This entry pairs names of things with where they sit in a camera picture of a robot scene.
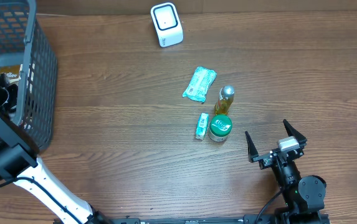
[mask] bottle with yellow liquid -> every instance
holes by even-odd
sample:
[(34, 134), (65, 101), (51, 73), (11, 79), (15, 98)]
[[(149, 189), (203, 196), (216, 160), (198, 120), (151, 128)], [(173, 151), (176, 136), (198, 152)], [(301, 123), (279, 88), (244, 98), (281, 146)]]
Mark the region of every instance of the bottle with yellow liquid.
[(228, 114), (228, 109), (234, 101), (235, 89), (232, 85), (227, 85), (221, 88), (218, 101), (214, 106), (214, 113)]

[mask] green lid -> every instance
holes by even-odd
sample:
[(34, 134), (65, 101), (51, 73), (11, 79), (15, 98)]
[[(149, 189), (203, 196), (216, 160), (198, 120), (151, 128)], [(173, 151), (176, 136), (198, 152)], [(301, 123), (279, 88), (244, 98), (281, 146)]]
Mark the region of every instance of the green lid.
[(218, 137), (227, 136), (232, 129), (232, 121), (226, 115), (217, 115), (210, 122), (210, 131)]

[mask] gray basket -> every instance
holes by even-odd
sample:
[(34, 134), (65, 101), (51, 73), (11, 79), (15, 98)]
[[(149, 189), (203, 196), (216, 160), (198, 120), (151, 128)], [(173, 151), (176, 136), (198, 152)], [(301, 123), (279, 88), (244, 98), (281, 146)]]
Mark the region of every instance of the gray basket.
[(35, 0), (0, 0), (0, 67), (20, 65), (16, 114), (12, 121), (40, 149), (52, 137), (57, 60), (36, 19)]

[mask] wooden table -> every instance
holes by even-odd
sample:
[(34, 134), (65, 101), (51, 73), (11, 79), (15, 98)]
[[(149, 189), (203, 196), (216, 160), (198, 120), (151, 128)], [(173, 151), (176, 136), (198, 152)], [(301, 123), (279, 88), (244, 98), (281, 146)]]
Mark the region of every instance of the wooden table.
[[(166, 49), (150, 16), (40, 20), (59, 60), (49, 169), (110, 217), (257, 213), (277, 184), (247, 161), (244, 132), (265, 153), (286, 137), (286, 118), (308, 138), (299, 171), (327, 181), (323, 213), (357, 223), (357, 11), (180, 18), (184, 42)], [(204, 104), (182, 98), (197, 66), (218, 73)], [(229, 139), (194, 139), (227, 84)], [(0, 223), (53, 218), (22, 189), (0, 189)]]

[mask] black cable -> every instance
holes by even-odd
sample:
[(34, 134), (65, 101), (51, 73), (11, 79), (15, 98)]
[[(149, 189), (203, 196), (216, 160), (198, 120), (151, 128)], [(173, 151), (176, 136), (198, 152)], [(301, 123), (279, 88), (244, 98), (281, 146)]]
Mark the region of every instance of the black cable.
[(261, 208), (259, 214), (257, 215), (257, 218), (254, 221), (254, 224), (258, 224), (260, 216), (264, 213), (265, 209), (268, 208), (268, 206), (283, 192), (283, 188), (279, 190), (278, 193), (276, 193), (265, 205), (263, 208)]
[(82, 222), (80, 222), (80, 220), (74, 216), (69, 210), (67, 210), (66, 207), (64, 207), (62, 204), (60, 204), (55, 198), (54, 196), (52, 196), (48, 190), (46, 190), (43, 186), (41, 186), (41, 184), (39, 184), (37, 181), (35, 181), (34, 179), (32, 178), (28, 178), (28, 177), (17, 177), (15, 179), (11, 179), (11, 180), (8, 180), (8, 181), (5, 181), (4, 183), (0, 184), (0, 188), (1, 187), (4, 187), (4, 186), (7, 186), (8, 184), (11, 184), (15, 181), (18, 181), (18, 180), (27, 180), (29, 181), (30, 183), (32, 184), (35, 184), (38, 188), (40, 188), (53, 202), (55, 202), (55, 204), (57, 204), (60, 209), (62, 209), (65, 213), (67, 213), (68, 215), (70, 215), (78, 224), (83, 224)]

